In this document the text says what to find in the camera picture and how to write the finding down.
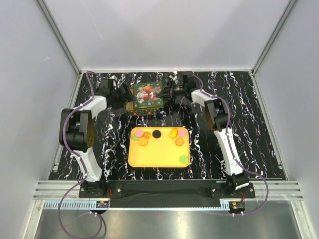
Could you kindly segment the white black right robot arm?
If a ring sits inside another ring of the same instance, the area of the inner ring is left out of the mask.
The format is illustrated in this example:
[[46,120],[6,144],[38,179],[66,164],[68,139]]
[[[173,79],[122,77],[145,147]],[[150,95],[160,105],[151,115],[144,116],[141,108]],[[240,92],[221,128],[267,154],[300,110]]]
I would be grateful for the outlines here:
[[244,192],[244,188],[249,186],[249,179],[248,173],[240,163],[234,142],[228,102],[219,96],[213,96],[206,92],[199,77],[192,72],[184,71],[171,73],[166,86],[158,96],[166,101],[174,100],[178,96],[185,96],[191,102],[204,107],[207,125],[219,142],[225,162],[226,191],[231,197],[240,196]]

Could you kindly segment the green christmas cookie tin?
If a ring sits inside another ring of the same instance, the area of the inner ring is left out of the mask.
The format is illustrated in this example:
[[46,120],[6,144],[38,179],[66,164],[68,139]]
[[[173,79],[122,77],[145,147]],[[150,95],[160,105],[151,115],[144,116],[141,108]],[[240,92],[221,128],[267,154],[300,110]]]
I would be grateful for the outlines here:
[[129,116],[153,116],[158,112],[159,108],[137,108],[133,102],[126,104],[126,111]]

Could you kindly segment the gold tin lid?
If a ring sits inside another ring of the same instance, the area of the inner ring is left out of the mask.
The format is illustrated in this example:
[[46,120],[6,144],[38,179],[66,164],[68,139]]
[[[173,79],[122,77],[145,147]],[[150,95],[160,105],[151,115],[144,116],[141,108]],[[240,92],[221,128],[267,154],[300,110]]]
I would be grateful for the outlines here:
[[162,91],[161,82],[139,83],[133,87],[133,95],[136,100],[133,101],[134,110],[157,109],[164,105],[163,97],[158,97]]

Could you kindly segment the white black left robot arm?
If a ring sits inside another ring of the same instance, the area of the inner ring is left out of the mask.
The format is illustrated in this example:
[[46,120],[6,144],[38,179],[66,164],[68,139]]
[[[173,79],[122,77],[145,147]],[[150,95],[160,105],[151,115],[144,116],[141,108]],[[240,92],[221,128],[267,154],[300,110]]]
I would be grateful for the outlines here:
[[127,85],[118,86],[115,77],[102,78],[98,89],[92,91],[87,101],[62,110],[59,143],[75,157],[80,166],[83,175],[83,179],[78,182],[81,197],[103,197],[110,193],[93,151],[93,119],[107,108],[117,110],[135,99]]

